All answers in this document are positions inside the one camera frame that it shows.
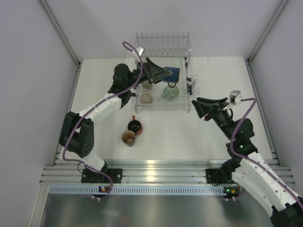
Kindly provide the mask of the olive grey mug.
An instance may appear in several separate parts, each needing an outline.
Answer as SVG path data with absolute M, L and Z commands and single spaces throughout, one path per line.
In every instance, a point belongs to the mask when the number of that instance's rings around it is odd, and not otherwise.
M 148 81 L 145 81 L 145 82 L 142 83 L 142 88 L 151 90 L 152 84 L 150 84 Z

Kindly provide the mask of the dark blue mug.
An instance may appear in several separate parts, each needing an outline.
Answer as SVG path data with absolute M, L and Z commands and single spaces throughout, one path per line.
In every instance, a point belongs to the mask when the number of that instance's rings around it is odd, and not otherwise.
M 164 69 L 170 71 L 170 75 L 163 79 L 163 82 L 167 82 L 170 88 L 176 87 L 179 83 L 180 78 L 180 68 L 175 67 L 165 67 Z

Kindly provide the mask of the teal green cup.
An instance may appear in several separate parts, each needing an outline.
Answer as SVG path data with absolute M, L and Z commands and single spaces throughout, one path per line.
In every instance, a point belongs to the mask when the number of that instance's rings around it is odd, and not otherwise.
M 174 100 L 179 96 L 178 87 L 166 86 L 162 92 L 161 98 L 167 100 Z

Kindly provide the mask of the beige speckled cup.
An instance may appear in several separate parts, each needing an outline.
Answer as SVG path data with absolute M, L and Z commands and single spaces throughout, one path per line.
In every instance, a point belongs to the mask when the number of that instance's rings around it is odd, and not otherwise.
M 151 93 L 142 93 L 140 96 L 140 103 L 141 104 L 151 104 L 153 102 L 152 94 Z

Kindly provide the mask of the black and red mug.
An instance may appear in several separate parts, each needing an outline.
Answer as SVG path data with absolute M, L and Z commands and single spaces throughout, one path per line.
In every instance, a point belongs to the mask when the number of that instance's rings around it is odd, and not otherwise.
M 128 130 L 132 131 L 136 136 L 139 136 L 143 131 L 143 126 L 140 121 L 133 115 L 132 120 L 127 125 Z

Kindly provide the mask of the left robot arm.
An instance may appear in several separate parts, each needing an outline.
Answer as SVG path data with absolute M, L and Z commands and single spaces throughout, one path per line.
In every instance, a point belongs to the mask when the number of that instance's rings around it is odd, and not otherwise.
M 116 65 L 113 84 L 103 98 L 78 113 L 68 112 L 65 115 L 59 138 L 63 148 L 62 159 L 83 164 L 92 170 L 93 179 L 104 182 L 108 176 L 107 164 L 94 150 L 95 126 L 129 102 L 133 87 L 146 81 L 159 83 L 172 74 L 168 67 L 162 68 L 148 57 L 134 70 L 124 63 Z

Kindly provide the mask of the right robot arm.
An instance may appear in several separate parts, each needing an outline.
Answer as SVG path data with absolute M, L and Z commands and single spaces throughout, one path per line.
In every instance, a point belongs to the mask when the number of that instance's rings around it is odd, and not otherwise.
M 233 120 L 233 102 L 228 98 L 214 100 L 198 97 L 192 101 L 198 117 L 206 122 L 213 120 L 229 140 L 226 147 L 231 158 L 219 169 L 222 179 L 242 186 L 267 212 L 273 226 L 301 227 L 302 196 L 282 181 L 251 142 L 255 134 L 247 116 L 257 100 L 246 98 L 240 101 L 252 103 L 237 121 Z

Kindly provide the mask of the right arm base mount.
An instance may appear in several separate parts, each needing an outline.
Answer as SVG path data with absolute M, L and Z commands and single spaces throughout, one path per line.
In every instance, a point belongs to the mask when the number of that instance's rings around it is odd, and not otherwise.
M 220 185 L 224 183 L 230 183 L 229 176 L 220 168 L 209 168 L 205 170 L 206 181 L 209 184 Z

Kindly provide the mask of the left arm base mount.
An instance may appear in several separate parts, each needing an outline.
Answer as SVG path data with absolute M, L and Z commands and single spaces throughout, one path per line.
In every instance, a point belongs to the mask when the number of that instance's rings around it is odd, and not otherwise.
M 110 168 L 106 174 L 112 179 L 113 183 L 121 183 L 123 178 L 123 170 L 120 168 Z M 89 169 L 83 169 L 81 176 L 81 183 L 110 183 L 110 180 L 96 172 Z

